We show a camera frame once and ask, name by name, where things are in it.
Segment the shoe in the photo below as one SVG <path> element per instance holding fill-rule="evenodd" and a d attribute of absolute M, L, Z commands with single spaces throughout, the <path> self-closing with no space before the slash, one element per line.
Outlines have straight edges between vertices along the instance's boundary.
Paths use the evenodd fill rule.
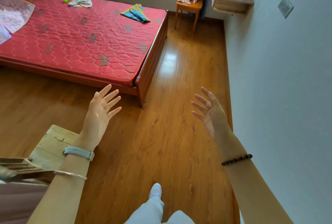
<path fill-rule="evenodd" d="M 156 183 L 152 186 L 149 194 L 149 199 L 151 199 L 152 197 L 158 197 L 161 199 L 161 185 L 159 183 Z"/>

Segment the wooden bead bracelet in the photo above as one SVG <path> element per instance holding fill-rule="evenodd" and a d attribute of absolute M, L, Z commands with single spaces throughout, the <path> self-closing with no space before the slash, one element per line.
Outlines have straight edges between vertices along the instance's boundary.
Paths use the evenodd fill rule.
<path fill-rule="evenodd" d="M 241 156 L 239 158 L 235 158 L 235 159 L 231 159 L 231 160 L 227 160 L 225 162 L 222 162 L 222 166 L 228 166 L 232 163 L 237 163 L 238 161 L 242 161 L 242 160 L 246 160 L 246 159 L 251 159 L 252 155 L 251 154 L 246 154 L 244 156 Z"/>

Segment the left hand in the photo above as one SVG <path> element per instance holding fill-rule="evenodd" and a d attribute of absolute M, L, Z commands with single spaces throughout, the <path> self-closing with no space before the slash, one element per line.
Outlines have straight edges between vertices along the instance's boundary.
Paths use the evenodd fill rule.
<path fill-rule="evenodd" d="M 119 93 L 119 90 L 115 90 L 106 96 L 111 88 L 112 85 L 109 84 L 100 92 L 95 93 L 90 102 L 82 131 L 74 146 L 92 152 L 102 139 L 110 119 L 121 110 L 121 107 L 118 107 L 108 112 L 121 99 L 121 96 L 118 96 L 112 100 Z"/>

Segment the quilted mattress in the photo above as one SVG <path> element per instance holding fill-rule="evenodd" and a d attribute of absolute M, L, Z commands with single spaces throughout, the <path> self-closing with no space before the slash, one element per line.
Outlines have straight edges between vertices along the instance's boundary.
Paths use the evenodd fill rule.
<path fill-rule="evenodd" d="M 120 15 L 130 4 L 92 0 L 91 8 L 62 0 L 34 0 L 28 23 L 0 46 L 0 59 L 88 76 L 123 86 L 134 84 L 166 12 L 143 8 L 151 20 Z"/>

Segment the wall outlet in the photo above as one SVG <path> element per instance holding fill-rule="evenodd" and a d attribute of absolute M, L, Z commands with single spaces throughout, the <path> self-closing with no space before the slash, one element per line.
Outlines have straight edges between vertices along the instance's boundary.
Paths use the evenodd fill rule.
<path fill-rule="evenodd" d="M 285 17 L 285 19 L 289 16 L 289 14 L 294 9 L 294 6 L 291 4 L 289 0 L 281 0 L 281 2 L 278 5 L 278 8 L 281 12 L 281 14 Z"/>

